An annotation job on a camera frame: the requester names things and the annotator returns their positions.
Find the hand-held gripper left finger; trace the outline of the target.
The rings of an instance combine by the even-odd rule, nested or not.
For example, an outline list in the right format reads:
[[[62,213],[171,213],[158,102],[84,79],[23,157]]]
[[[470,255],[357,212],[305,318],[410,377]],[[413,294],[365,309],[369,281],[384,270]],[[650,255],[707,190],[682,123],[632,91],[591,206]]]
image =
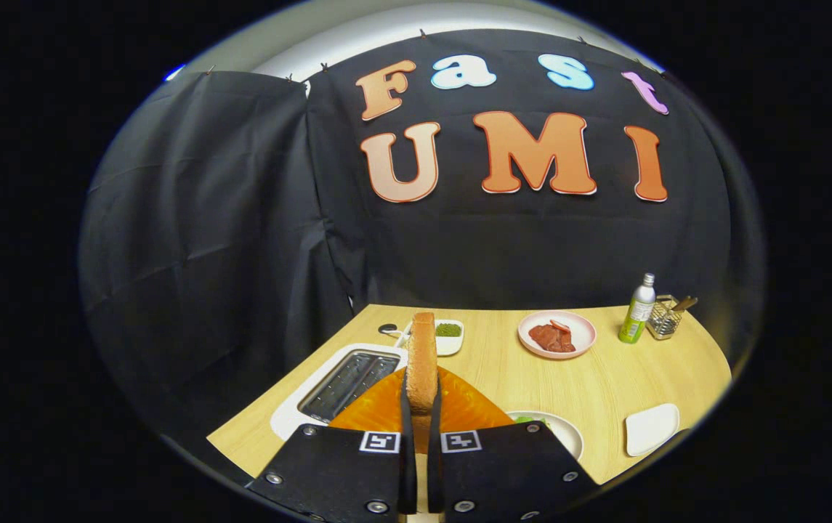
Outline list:
[[[299,425],[247,489],[297,516],[319,522],[399,522],[418,512],[418,468],[405,371],[389,406],[390,431]]]

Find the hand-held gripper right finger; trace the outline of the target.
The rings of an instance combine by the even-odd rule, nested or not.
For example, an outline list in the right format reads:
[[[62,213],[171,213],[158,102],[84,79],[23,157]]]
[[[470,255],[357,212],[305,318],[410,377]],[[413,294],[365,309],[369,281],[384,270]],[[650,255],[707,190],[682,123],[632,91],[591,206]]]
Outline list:
[[[541,522],[591,500],[599,485],[542,421],[447,430],[463,411],[439,368],[427,444],[427,507],[443,522]]]

